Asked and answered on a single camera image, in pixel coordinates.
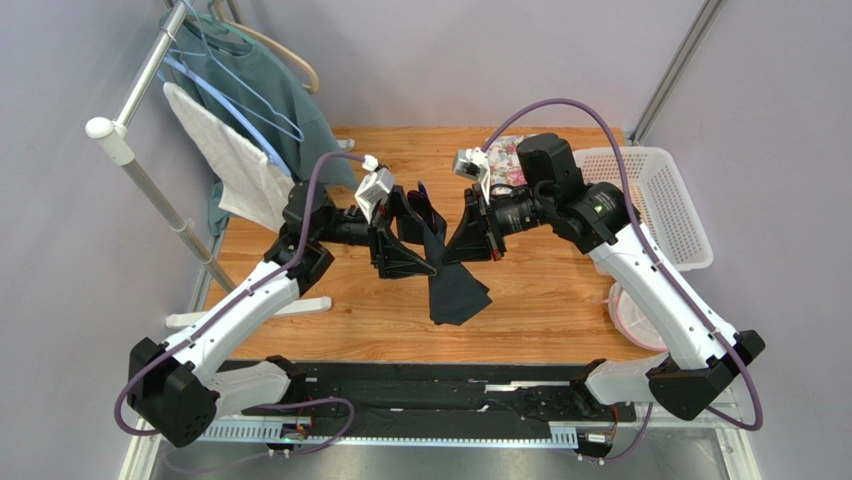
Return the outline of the black paper napkin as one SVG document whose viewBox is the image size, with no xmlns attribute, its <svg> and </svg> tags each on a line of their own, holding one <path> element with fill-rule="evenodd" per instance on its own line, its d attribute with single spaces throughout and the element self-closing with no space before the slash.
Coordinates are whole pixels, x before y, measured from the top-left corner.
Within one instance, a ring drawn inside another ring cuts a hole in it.
<svg viewBox="0 0 852 480">
<path fill-rule="evenodd" d="M 477 280 L 462 264 L 445 265 L 447 222 L 434 207 L 422 181 L 406 194 L 413 211 L 415 229 L 422 235 L 425 259 L 436 269 L 428 278 L 429 318 L 436 325 L 461 326 L 475 317 L 492 300 L 490 289 Z"/>
</svg>

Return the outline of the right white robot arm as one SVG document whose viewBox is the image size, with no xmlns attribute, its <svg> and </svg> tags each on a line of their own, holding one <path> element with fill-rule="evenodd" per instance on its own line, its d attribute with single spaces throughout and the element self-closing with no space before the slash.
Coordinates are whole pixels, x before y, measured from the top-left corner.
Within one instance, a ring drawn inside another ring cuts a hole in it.
<svg viewBox="0 0 852 480">
<path fill-rule="evenodd" d="M 553 133 L 516 149 L 525 182 L 490 191 L 490 165 L 480 149 L 462 149 L 455 174 L 472 180 L 465 211 L 442 255 L 446 265 L 497 261 L 506 238 L 549 226 L 608 273 L 660 334 L 663 353 L 641 360 L 598 359 L 572 379 L 584 414 L 627 402 L 653 402 L 682 420 L 708 411 L 765 347 L 752 330 L 737 330 L 686 283 L 665 258 L 620 187 L 583 177 L 570 144 Z"/>
</svg>

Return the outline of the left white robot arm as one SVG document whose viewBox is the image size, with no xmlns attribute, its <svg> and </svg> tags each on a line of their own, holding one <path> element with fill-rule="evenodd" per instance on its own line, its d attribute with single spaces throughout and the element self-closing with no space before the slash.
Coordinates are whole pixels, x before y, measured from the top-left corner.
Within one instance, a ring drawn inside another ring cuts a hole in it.
<svg viewBox="0 0 852 480">
<path fill-rule="evenodd" d="M 339 208 L 321 187 L 297 184 L 282 211 L 278 237 L 241 285 L 190 326 L 157 343 L 139 341 L 129 354 L 128 405 L 175 447 L 196 441 L 219 417 L 296 399 L 303 373 L 281 356 L 222 372 L 232 352 L 266 320 L 293 304 L 326 273 L 326 244 L 368 248 L 382 279 L 433 276 L 437 270 L 409 249 L 422 245 L 436 218 L 417 190 L 394 186 L 361 210 Z"/>
</svg>

